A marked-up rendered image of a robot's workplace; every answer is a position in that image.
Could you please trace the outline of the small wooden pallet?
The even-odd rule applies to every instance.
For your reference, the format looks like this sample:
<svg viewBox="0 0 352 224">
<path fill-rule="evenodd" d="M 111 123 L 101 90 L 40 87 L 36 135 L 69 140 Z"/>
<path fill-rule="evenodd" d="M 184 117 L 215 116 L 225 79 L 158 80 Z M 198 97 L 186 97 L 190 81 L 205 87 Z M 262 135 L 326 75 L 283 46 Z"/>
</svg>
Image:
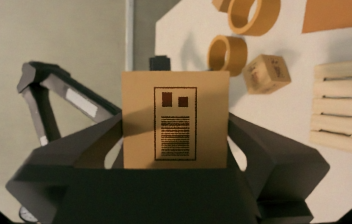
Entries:
<svg viewBox="0 0 352 224">
<path fill-rule="evenodd" d="M 324 82 L 324 79 L 343 78 L 352 78 L 352 62 L 313 66 L 308 144 L 352 154 L 352 120 L 322 116 L 322 113 L 352 116 L 352 100 L 323 99 L 323 96 L 352 97 L 352 81 Z"/>
</svg>

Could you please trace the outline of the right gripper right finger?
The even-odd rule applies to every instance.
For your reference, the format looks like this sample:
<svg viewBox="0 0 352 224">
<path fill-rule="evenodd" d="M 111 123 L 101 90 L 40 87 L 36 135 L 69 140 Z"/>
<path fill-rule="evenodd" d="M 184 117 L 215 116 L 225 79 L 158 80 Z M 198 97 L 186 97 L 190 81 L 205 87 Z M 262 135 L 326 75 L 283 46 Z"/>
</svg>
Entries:
<svg viewBox="0 0 352 224">
<path fill-rule="evenodd" d="M 228 114 L 228 137 L 246 157 L 256 203 L 305 201 L 330 171 L 314 147 Z"/>
</svg>

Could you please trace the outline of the white tape roll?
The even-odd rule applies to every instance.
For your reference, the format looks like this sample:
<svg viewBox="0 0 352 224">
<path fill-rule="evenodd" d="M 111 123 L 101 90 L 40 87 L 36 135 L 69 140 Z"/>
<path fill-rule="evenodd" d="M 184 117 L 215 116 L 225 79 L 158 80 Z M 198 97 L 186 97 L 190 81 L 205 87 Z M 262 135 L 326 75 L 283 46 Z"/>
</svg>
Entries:
<svg viewBox="0 0 352 224">
<path fill-rule="evenodd" d="M 240 149 L 237 148 L 237 146 L 229 139 L 229 137 L 228 137 L 228 141 L 229 141 L 232 153 L 237 153 Z"/>
</svg>

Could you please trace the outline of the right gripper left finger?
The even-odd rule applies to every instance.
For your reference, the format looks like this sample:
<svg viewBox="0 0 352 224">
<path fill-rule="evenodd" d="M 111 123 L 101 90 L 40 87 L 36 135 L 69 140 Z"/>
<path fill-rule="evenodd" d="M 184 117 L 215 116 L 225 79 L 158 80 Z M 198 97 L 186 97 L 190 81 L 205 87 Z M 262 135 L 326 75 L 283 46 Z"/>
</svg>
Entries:
<svg viewBox="0 0 352 224">
<path fill-rule="evenodd" d="M 21 165 L 105 168 L 106 155 L 122 137 L 123 115 L 120 112 L 107 120 L 33 149 Z M 111 168 L 124 168 L 123 141 Z"/>
</svg>

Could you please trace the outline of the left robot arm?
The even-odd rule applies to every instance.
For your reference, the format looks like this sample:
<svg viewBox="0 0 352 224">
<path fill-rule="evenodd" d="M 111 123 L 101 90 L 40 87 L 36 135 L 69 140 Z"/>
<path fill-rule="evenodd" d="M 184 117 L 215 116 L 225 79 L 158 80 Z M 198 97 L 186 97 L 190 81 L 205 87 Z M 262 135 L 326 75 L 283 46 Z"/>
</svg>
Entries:
<svg viewBox="0 0 352 224">
<path fill-rule="evenodd" d="M 96 124 L 122 112 L 119 107 L 72 78 L 68 78 L 70 74 L 60 69 L 59 66 L 35 61 L 28 63 L 23 63 L 21 66 L 22 75 L 16 86 L 16 92 L 17 95 L 21 95 L 27 105 L 40 146 L 61 138 L 50 106 L 48 90 Z M 148 58 L 148 70 L 171 71 L 170 57 L 153 55 L 153 58 Z"/>
</svg>

